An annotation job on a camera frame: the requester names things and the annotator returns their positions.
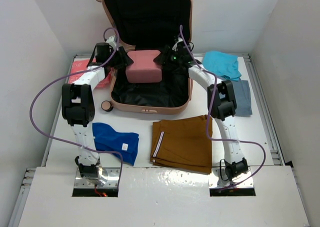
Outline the pink toiletry box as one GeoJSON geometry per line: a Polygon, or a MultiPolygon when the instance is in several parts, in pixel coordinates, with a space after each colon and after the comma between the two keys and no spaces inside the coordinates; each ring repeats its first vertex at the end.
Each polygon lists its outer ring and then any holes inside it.
{"type": "Polygon", "coordinates": [[[133,61],[126,70],[126,78],[132,84],[150,84],[162,81],[162,66],[154,59],[160,54],[159,50],[134,50],[127,53],[133,61]]]}

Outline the coral patterned garment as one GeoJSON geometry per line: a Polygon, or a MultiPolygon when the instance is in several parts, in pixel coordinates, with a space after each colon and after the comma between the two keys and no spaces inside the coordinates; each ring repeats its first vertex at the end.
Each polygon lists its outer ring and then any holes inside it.
{"type": "MultiPolygon", "coordinates": [[[[81,71],[85,71],[87,69],[87,65],[89,63],[89,59],[88,58],[83,58],[83,59],[76,59],[73,63],[72,63],[72,67],[71,67],[71,71],[70,73],[78,73],[81,71]]],[[[68,83],[71,84],[73,82],[75,82],[76,80],[78,80],[83,74],[75,74],[73,76],[70,76],[68,78],[68,83]]],[[[99,82],[99,84],[96,86],[97,88],[105,88],[112,79],[112,73],[110,72],[108,74],[108,76],[103,79],[102,81],[99,82]]]]}

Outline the blue shirt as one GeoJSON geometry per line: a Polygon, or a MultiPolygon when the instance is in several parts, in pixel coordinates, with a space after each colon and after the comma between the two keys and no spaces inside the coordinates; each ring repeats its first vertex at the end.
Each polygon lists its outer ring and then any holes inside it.
{"type": "Polygon", "coordinates": [[[97,151],[119,152],[123,161],[133,166],[138,155],[139,135],[134,132],[117,132],[110,125],[92,124],[94,143],[97,151]]]}

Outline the brown shorts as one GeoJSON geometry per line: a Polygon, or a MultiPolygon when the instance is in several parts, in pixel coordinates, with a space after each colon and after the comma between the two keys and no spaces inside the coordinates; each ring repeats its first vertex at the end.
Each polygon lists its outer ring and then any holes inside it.
{"type": "Polygon", "coordinates": [[[152,123],[150,162],[209,175],[212,172],[212,120],[207,115],[152,123]]]}

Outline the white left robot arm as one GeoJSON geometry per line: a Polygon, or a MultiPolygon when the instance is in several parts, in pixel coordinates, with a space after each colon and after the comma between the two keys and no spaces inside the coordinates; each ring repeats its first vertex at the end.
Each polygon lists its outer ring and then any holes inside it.
{"type": "Polygon", "coordinates": [[[97,43],[85,72],[76,81],[62,86],[62,117],[71,126],[80,147],[75,162],[82,178],[99,180],[103,173],[92,128],[95,117],[93,90],[108,77],[112,68],[121,69],[132,63],[124,47],[97,43]]]}

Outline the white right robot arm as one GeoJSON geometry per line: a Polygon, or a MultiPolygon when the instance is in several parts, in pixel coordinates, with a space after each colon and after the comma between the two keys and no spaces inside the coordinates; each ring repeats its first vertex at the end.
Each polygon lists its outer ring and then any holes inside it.
{"type": "Polygon", "coordinates": [[[194,59],[189,50],[182,42],[173,47],[166,45],[160,49],[154,62],[162,65],[165,70],[180,69],[207,91],[208,116],[217,123],[224,148],[225,168],[220,171],[220,179],[224,182],[232,181],[248,171],[235,125],[237,102],[233,84],[230,80],[218,83],[218,78],[194,59]]]}

